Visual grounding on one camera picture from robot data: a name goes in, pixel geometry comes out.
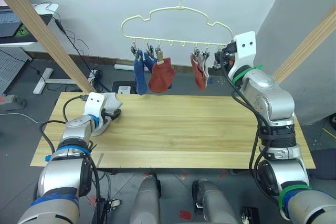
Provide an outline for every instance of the blue sock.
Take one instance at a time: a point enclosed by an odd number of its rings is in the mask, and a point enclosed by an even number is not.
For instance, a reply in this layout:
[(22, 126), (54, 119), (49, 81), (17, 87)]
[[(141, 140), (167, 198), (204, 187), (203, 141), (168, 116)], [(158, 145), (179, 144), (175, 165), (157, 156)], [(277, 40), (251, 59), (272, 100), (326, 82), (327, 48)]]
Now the blue sock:
[(152, 59), (152, 58), (148, 55), (148, 52), (147, 52), (147, 51), (144, 52), (143, 54), (145, 55), (145, 61), (144, 61), (144, 64), (146, 65), (146, 67), (149, 69), (149, 72), (151, 73), (154, 64), (157, 62), (157, 59), (156, 59), (156, 58)]
[(138, 61), (138, 59), (136, 58), (133, 62), (133, 66), (134, 66), (134, 75), (135, 75), (135, 80), (137, 82), (136, 85), (136, 92), (139, 95), (143, 95), (147, 92), (147, 83), (145, 80), (145, 71), (144, 71), (144, 64), (143, 64), (143, 59), (142, 59), (142, 51), (140, 49), (138, 49), (138, 58), (140, 59), (140, 61)]

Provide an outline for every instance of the laptop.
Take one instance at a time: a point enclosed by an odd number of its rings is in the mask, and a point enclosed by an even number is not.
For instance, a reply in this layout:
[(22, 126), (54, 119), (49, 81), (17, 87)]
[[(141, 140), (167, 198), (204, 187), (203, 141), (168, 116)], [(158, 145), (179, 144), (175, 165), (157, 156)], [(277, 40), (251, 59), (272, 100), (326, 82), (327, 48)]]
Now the laptop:
[(6, 2), (0, 0), (0, 37), (14, 36), (21, 24), (20, 19), (7, 6)]

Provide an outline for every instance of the red mark on floor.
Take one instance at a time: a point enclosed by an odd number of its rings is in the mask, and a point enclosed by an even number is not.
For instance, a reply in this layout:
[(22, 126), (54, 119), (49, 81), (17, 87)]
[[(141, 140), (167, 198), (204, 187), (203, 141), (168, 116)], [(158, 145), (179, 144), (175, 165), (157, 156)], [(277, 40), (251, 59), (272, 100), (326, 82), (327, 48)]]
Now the red mark on floor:
[(89, 205), (91, 206), (95, 206), (96, 205), (96, 195), (92, 194), (92, 195), (89, 195)]
[(149, 173), (143, 173), (142, 179), (145, 179), (148, 175)]
[(181, 173), (180, 174), (180, 178), (181, 180), (185, 180), (187, 178), (187, 176), (190, 175), (190, 173)]
[(180, 210), (180, 218), (185, 220), (191, 220), (191, 212)]
[(225, 178), (228, 173), (229, 172), (227, 170), (223, 170), (219, 177), (220, 178)]

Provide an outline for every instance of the pegboard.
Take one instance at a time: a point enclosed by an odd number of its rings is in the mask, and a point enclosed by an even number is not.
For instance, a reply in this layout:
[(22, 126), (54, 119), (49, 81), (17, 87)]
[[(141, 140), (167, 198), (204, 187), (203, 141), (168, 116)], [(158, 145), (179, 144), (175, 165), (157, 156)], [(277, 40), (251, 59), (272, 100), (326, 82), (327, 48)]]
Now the pegboard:
[(19, 73), (24, 63), (27, 60), (31, 60), (31, 58), (21, 47), (0, 47), (0, 49), (23, 61), (13, 59), (11, 56), (0, 51), (0, 95), (2, 95), (17, 73)]

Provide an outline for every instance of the wooden beam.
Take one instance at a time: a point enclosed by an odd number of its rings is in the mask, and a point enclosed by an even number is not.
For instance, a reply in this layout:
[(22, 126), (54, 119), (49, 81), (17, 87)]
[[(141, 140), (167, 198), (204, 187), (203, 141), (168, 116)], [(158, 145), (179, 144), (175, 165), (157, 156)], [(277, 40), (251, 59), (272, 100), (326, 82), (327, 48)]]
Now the wooden beam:
[(76, 66), (28, 0), (4, 0), (32, 35), (83, 92), (95, 92), (85, 75)]
[(330, 9), (321, 22), (304, 38), (298, 48), (273, 74), (278, 82), (282, 83), (335, 29), (336, 5)]

